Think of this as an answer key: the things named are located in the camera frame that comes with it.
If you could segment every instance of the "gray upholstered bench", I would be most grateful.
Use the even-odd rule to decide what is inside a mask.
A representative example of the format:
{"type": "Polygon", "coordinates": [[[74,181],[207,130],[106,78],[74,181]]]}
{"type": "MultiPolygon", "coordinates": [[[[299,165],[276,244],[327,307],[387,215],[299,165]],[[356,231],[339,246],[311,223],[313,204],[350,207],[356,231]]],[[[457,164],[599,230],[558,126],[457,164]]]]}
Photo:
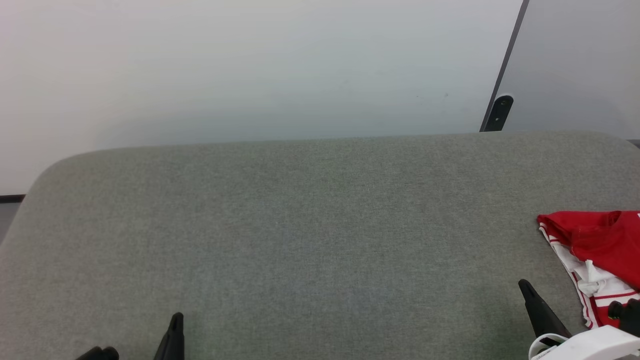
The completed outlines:
{"type": "Polygon", "coordinates": [[[0,245],[0,358],[521,359],[530,280],[580,303],[535,217],[640,208],[640,150],[482,133],[94,152],[47,170],[0,245]]]}

